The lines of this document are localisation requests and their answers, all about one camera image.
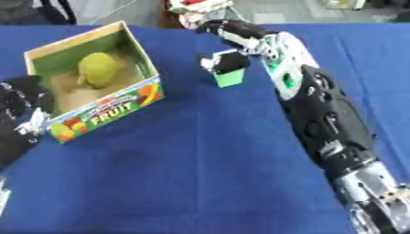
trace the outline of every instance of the fruit box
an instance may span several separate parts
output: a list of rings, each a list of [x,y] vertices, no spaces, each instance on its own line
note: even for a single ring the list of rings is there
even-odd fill
[[[102,89],[77,82],[78,65],[94,52],[110,54],[118,72]],[[66,143],[164,98],[158,72],[124,21],[25,53],[29,75],[55,98],[48,131]]]

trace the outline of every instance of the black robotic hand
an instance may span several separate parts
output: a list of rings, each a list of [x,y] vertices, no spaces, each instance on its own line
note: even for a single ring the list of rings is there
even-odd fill
[[[53,98],[37,76],[0,82],[0,168],[5,168],[41,139],[44,125],[53,111]],[[29,111],[28,122],[18,124]]]
[[[267,35],[277,32],[241,20],[216,19],[205,22],[197,33],[210,32],[222,37],[225,44],[238,49],[255,48]]]

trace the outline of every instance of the green light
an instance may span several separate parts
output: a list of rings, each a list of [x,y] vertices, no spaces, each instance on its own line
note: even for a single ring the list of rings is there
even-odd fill
[[[269,69],[270,69],[271,71],[275,71],[277,67],[279,67],[279,63],[278,63],[278,62],[273,62],[273,63],[269,66]]]
[[[285,86],[287,88],[292,88],[295,86],[295,82],[292,80],[292,78],[290,77],[289,73],[286,73],[283,77],[283,81],[285,83]]]

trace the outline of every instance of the fruit illustration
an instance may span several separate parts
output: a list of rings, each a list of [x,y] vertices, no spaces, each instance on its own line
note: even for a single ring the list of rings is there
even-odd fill
[[[50,125],[51,129],[51,134],[58,136],[61,133],[64,133],[66,131],[69,131],[70,128],[67,127],[66,125],[59,123],[59,122],[54,122]]]
[[[72,130],[68,130],[66,132],[60,133],[57,138],[59,138],[60,140],[71,140],[72,138],[74,138],[75,136],[75,132]]]
[[[148,84],[138,89],[138,95],[140,96],[149,96],[156,88],[156,84]],[[161,93],[159,91],[156,92],[154,98],[159,99],[161,97]]]
[[[82,133],[86,133],[87,124],[85,124],[85,122],[76,122],[71,126],[71,129],[75,132],[80,131]]]
[[[136,103],[141,105],[146,100],[146,96],[140,96],[136,99]]]
[[[104,88],[118,71],[117,62],[107,53],[92,53],[80,61],[79,85],[88,83],[95,89]]]
[[[60,140],[70,140],[74,138],[75,132],[71,130],[68,126],[54,122],[50,125],[51,134],[56,136]]]
[[[72,127],[75,123],[81,122],[81,118],[78,116],[75,117],[70,117],[67,120],[64,121],[64,125],[68,127]]]

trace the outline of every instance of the fruit label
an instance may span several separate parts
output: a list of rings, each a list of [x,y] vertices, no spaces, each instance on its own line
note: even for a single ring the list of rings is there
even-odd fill
[[[164,98],[160,79],[145,80],[52,120],[51,134],[66,143]]]

